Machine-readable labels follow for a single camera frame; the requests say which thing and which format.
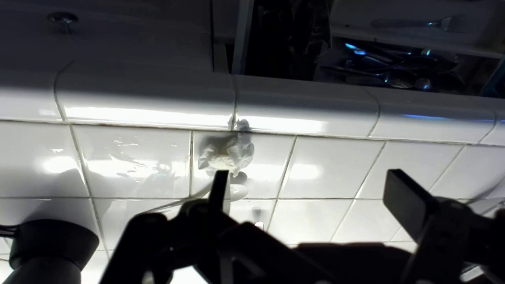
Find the ceramic tile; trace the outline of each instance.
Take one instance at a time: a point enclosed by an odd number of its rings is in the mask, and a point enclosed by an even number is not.
[[[8,238],[0,238],[0,254],[10,254],[11,246],[8,243]]]
[[[275,200],[242,199],[231,204],[231,216],[237,222],[253,222],[261,229],[267,229],[273,211]]]
[[[286,245],[330,241],[351,200],[280,200],[269,232]]]
[[[10,254],[0,254],[0,281],[3,282],[11,273]]]
[[[0,62],[0,120],[62,121],[52,85],[68,62],[13,52]]]
[[[186,267],[174,271],[171,284],[207,284],[207,281],[193,267]]]
[[[226,147],[229,137],[237,137],[237,134],[226,133],[194,133],[193,142],[193,191],[201,191],[202,188],[212,185],[213,170],[209,170],[204,161],[205,153],[215,145],[218,151],[231,151],[234,148]],[[245,134],[245,139],[251,137],[254,147],[254,155],[251,164],[248,164],[242,172],[246,174],[246,180],[234,178],[231,189],[242,191],[246,197],[276,197],[283,172],[287,164],[287,156],[291,153],[294,137],[276,137],[276,136],[259,136]]]
[[[68,126],[0,123],[0,197],[84,197]]]
[[[406,241],[414,241],[414,240],[411,238],[407,230],[400,226],[388,241],[390,243],[406,243]]]
[[[475,200],[469,207],[477,215],[494,216],[496,210],[504,207],[504,199]]]
[[[190,133],[76,126],[93,197],[190,194]]]
[[[104,246],[114,251],[123,230],[131,218],[152,210],[155,207],[169,204],[169,199],[95,199],[100,224],[104,233]],[[177,216],[180,207],[174,207],[164,211],[168,219]]]
[[[388,241],[398,227],[382,200],[355,200],[333,241]]]
[[[491,145],[505,145],[505,103],[504,99],[493,101],[497,107],[497,120],[493,131],[482,140],[482,144],[491,144]]]
[[[234,84],[227,74],[194,71],[131,73],[73,65],[57,96],[70,121],[191,129],[229,129]]]
[[[368,174],[358,199],[382,199],[387,172],[403,169],[429,189],[461,150],[461,145],[388,142]]]
[[[417,243],[414,243],[414,241],[388,243],[388,246],[404,249],[404,251],[407,251],[407,252],[411,252],[411,254],[414,254],[415,249],[417,249]]]
[[[82,284],[100,284],[101,276],[104,275],[109,263],[106,251],[95,251],[89,263],[81,271]]]
[[[382,145],[297,139],[281,197],[355,197]]]
[[[377,103],[357,85],[237,76],[237,120],[253,131],[366,137]]]
[[[90,199],[0,199],[0,224],[35,219],[68,221],[100,235]]]
[[[482,98],[368,90],[381,103],[381,118],[370,137],[477,144],[494,125],[494,114]]]
[[[434,185],[431,194],[453,199],[505,197],[504,159],[505,148],[466,147]]]

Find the cable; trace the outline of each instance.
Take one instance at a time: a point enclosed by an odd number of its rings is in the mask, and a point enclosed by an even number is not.
[[[160,205],[160,207],[155,207],[155,208],[150,208],[144,213],[164,213],[166,210],[169,208],[174,208],[174,207],[179,207],[182,204],[186,204],[186,202],[191,202],[191,200],[196,200],[196,199],[202,199],[204,196],[207,196],[210,192],[210,186],[204,188],[202,191],[196,192],[194,196],[188,196],[185,199],[179,199],[175,202],[171,202],[171,204],[164,204],[164,205]]]

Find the black object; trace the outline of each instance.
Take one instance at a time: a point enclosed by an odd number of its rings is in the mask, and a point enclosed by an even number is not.
[[[16,226],[7,284],[79,284],[81,270],[98,246],[85,227],[52,219]]]
[[[73,25],[79,22],[79,17],[74,13],[55,11],[48,14],[51,22],[55,22],[63,35],[73,33]]]
[[[340,38],[340,52],[319,60],[317,73],[332,80],[423,91],[464,91],[458,79],[458,57],[381,43]]]
[[[138,215],[128,224],[101,284],[156,284],[193,265],[210,284],[456,284],[466,262],[505,279],[505,211],[474,215],[456,200],[437,199],[401,170],[390,170],[384,204],[417,240],[415,254],[366,245],[300,245],[289,249],[267,232],[223,213],[229,172],[216,172],[209,200],[186,202],[177,218]]]
[[[246,74],[313,80],[330,47],[328,0],[256,0]]]

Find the tile grout line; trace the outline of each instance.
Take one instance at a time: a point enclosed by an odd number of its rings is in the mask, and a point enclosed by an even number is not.
[[[267,222],[267,226],[265,226],[265,230],[267,230],[267,232],[270,230],[270,226],[272,226],[272,221],[273,221],[273,215],[275,215],[275,210],[276,210],[278,202],[280,202],[281,191],[283,191],[283,188],[284,188],[284,185],[286,185],[286,181],[287,181],[287,170],[289,170],[289,166],[291,166],[291,162],[292,162],[297,142],[299,142],[299,137],[295,136],[295,137],[294,137],[294,144],[291,145],[291,150],[289,150],[289,156],[287,156],[287,161],[286,161],[283,175],[281,175],[280,189],[278,189],[276,197],[275,197],[275,200],[273,200],[272,213],[270,213],[269,222]]]
[[[332,233],[330,241],[333,241],[333,238],[336,237],[338,230],[343,227],[346,218],[349,216],[351,208],[352,208],[357,202],[358,202],[357,199],[354,199],[354,200],[351,202],[351,205],[347,207],[343,219],[336,224],[336,229],[335,229],[335,232]]]
[[[362,185],[360,185],[358,192],[354,196],[351,205],[347,207],[347,210],[346,210],[346,213],[344,213],[344,216],[343,216],[343,219],[336,224],[335,232],[332,233],[330,241],[333,241],[333,238],[336,237],[338,230],[343,227],[343,224],[344,224],[346,218],[349,216],[349,211],[351,211],[351,208],[355,205],[355,202],[357,202],[357,200],[365,200],[365,199],[358,199],[358,196],[360,196],[360,192],[363,191],[365,181],[368,180],[368,177],[370,177],[370,174],[373,172],[376,162],[377,162],[379,158],[382,156],[382,151],[384,151],[384,148],[387,147],[387,144],[388,144],[388,142],[384,142],[384,144],[382,144],[382,147],[381,147],[381,150],[379,150],[374,162],[373,162],[371,167],[366,170],[366,175],[365,175],[365,178],[363,178],[363,181],[362,181]]]
[[[87,188],[89,191],[89,199],[92,202],[92,210],[93,210],[93,219],[98,226],[98,235],[100,235],[100,240],[103,241],[103,246],[106,249],[106,256],[109,256],[109,251],[106,248],[106,235],[104,235],[104,227],[101,224],[101,219],[98,218],[98,210],[97,210],[97,204],[95,204],[95,197],[92,194],[92,189],[90,189],[90,181],[89,181],[89,175],[87,175],[87,170],[85,170],[85,161],[84,161],[84,153],[81,151],[81,147],[78,144],[78,136],[76,136],[76,131],[74,131],[74,126],[70,126],[70,133],[71,133],[71,137],[73,137],[73,142],[74,142],[74,148],[78,151],[78,156],[79,156],[79,166],[81,166],[81,170],[82,170],[82,181],[84,181],[84,186]]]
[[[390,144],[390,142],[384,142],[384,144],[382,144],[382,147],[381,147],[377,156],[374,158],[371,167],[366,170],[366,175],[365,175],[363,181],[360,183],[360,188],[358,188],[357,194],[354,196],[354,199],[358,199],[358,196],[363,192],[363,186],[365,186],[370,174],[373,172],[374,166],[379,162],[379,159],[381,159],[381,156],[382,156],[382,153],[384,153],[384,148],[385,148],[388,144]]]
[[[377,120],[376,120],[376,123],[374,123],[374,126],[370,129],[370,133],[368,133],[368,136],[366,137],[371,137],[371,134],[376,131],[376,128],[377,128],[377,125],[379,125],[379,120],[381,120],[381,117],[382,117],[382,106],[381,106],[381,101],[370,91],[370,90],[366,90],[366,88],[363,88],[365,90],[365,93],[371,98],[371,99],[374,99],[376,103],[377,103]]]
[[[73,60],[70,60],[70,63],[67,63],[59,73],[57,73],[57,76],[54,77],[54,82],[52,82],[52,96],[54,96],[54,101],[55,101],[55,104],[57,104],[57,109],[59,109],[59,112],[60,112],[60,117],[62,117],[62,120],[63,120],[63,123],[67,121],[67,114],[65,114],[65,109],[63,109],[63,106],[60,104],[60,98],[59,98],[59,91],[57,91],[57,85],[59,85],[59,80],[60,80],[60,77],[63,76],[63,73],[68,69],[68,68],[71,68],[73,65],[76,63],[76,60],[73,58]]]
[[[439,181],[445,177],[445,174],[448,172],[448,169],[455,164],[455,161],[461,156],[463,150],[466,150],[467,147],[461,147],[458,150],[458,153],[453,156],[453,159],[447,164],[447,167],[442,170],[442,174],[439,175],[439,178],[433,183],[431,188],[428,188],[426,191],[431,192],[434,188],[437,188]]]

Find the white tile wall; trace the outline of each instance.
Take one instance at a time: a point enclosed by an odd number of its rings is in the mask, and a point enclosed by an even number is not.
[[[232,202],[231,216],[269,229],[287,245],[387,241],[415,249],[379,200],[385,172],[393,167],[404,169],[434,194],[463,200],[497,185],[486,196],[489,200],[472,205],[478,213],[505,197],[505,148],[477,145],[482,139],[505,145],[502,121],[491,131],[496,109],[480,99],[235,77],[234,109],[231,76],[166,73],[163,66],[128,68],[128,63],[100,71],[97,66],[78,60],[60,77],[57,95],[65,123],[54,103],[51,76],[16,79],[18,74],[0,68],[0,80],[44,93],[22,107],[35,95],[24,88],[18,99],[11,96],[14,88],[5,88],[8,96],[0,90],[0,120],[43,121],[0,123],[0,224],[57,218],[103,235],[84,273],[85,284],[100,279],[106,251],[114,251],[134,215],[210,185],[212,175],[199,169],[201,147],[205,137],[229,136],[216,131],[229,131],[234,114],[235,121],[250,123],[256,150],[243,170],[248,181],[232,186],[245,199]],[[0,254],[8,249],[0,240]],[[199,281],[191,270],[179,275],[179,282]]]
[[[352,202],[333,241],[388,241],[400,224],[382,200]]]
[[[74,123],[108,123],[160,128],[229,129],[234,84],[227,74],[194,71],[158,74],[90,73],[73,65],[59,80],[57,96],[65,118]]]
[[[109,263],[106,251],[95,251],[90,262],[81,271],[82,284],[98,284]]]
[[[188,267],[188,268],[175,270],[171,284],[207,284],[207,282],[193,267]]]
[[[388,169],[403,169],[429,189],[459,153],[461,145],[388,142],[368,174],[358,199],[382,199]]]
[[[231,216],[237,222],[253,222],[257,227],[267,230],[272,219],[275,200],[251,200],[242,199],[231,204]]]
[[[13,273],[8,260],[10,254],[0,254],[0,281],[5,281]]]
[[[281,197],[355,197],[384,142],[299,139]]]
[[[381,104],[381,118],[370,137],[477,144],[494,126],[493,107],[480,98],[366,90]]]
[[[209,186],[213,180],[213,172],[205,167],[199,169],[199,159],[207,145],[223,145],[223,139],[229,134],[220,133],[194,133],[193,140],[193,191],[201,191]],[[254,144],[254,156],[250,166],[245,167],[248,181],[243,189],[246,197],[267,197],[273,199],[278,196],[283,172],[287,164],[287,156],[294,144],[294,137],[284,136],[261,136],[251,134],[251,142]]]
[[[0,123],[0,197],[85,197],[68,126]]]
[[[351,200],[278,200],[269,232],[289,246],[330,241]]]
[[[237,118],[253,131],[366,137],[377,103],[362,88],[340,84],[237,76]]]
[[[74,128],[93,197],[186,197],[188,131]]]
[[[496,188],[493,197],[505,197],[505,148],[466,147],[442,178],[433,186],[434,196],[474,199]]]

